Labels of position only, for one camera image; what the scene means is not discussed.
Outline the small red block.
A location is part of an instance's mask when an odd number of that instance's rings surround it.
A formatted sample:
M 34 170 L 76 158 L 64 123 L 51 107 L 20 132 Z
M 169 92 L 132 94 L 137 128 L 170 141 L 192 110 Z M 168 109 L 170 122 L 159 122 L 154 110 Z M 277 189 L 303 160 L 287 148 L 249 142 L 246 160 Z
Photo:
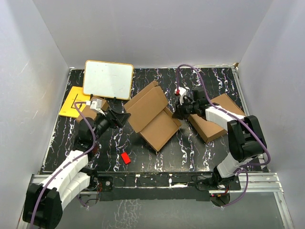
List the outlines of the small red block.
M 131 163 L 131 159 L 130 159 L 129 155 L 126 152 L 122 153 L 121 157 L 122 157 L 122 159 L 123 159 L 123 161 L 124 161 L 124 163 L 126 165 Z

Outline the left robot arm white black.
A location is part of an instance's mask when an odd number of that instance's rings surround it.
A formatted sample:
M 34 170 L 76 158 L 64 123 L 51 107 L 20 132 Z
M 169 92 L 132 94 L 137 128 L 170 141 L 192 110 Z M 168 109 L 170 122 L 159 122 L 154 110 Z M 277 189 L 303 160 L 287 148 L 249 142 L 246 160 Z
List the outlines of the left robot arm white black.
M 82 190 L 98 186 L 98 178 L 84 170 L 94 155 L 96 141 L 109 128 L 124 127 L 130 116 L 108 109 L 95 119 L 84 117 L 79 122 L 73 148 L 62 164 L 39 184 L 29 185 L 22 220 L 30 226 L 56 228 L 67 205 Z

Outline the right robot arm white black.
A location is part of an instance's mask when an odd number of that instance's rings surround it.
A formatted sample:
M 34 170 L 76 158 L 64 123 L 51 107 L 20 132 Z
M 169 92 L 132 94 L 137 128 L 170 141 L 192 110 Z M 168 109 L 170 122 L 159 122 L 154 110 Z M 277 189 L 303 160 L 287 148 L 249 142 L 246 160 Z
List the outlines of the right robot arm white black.
M 228 135 L 229 153 L 212 172 L 210 178 L 197 179 L 200 186 L 228 188 L 238 172 L 247 163 L 266 151 L 266 143 L 256 116 L 246 116 L 225 94 L 209 101 L 204 89 L 193 90 L 188 97 L 186 89 L 178 87 L 174 118 L 183 120 L 190 116 L 215 123 Z

